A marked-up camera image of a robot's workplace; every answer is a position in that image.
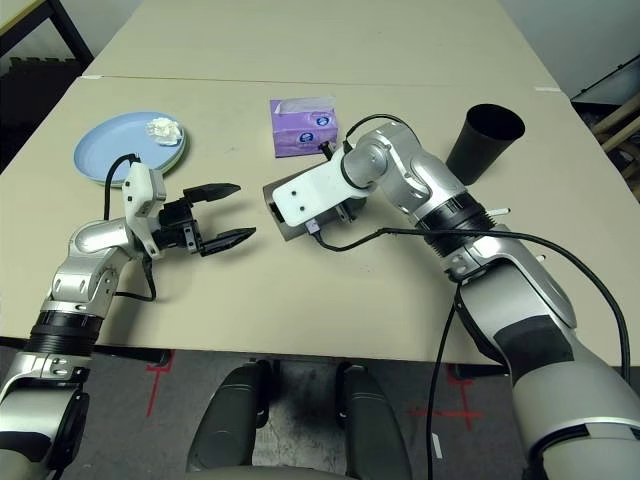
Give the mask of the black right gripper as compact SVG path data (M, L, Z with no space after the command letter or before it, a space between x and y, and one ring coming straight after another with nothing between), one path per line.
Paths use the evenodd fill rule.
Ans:
M343 223L351 223L358 218L366 202L367 198L348 198L335 207L335 212Z

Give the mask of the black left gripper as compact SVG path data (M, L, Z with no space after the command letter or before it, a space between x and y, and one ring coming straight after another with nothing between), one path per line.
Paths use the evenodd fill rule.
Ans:
M255 227L222 232L203 242L198 222L192 214L193 204L221 200L240 190L239 185L232 183L209 183L184 189L183 197L165 203L160 209L159 229L153 233L154 242L161 251L184 248L202 257L229 250L244 242L256 232Z

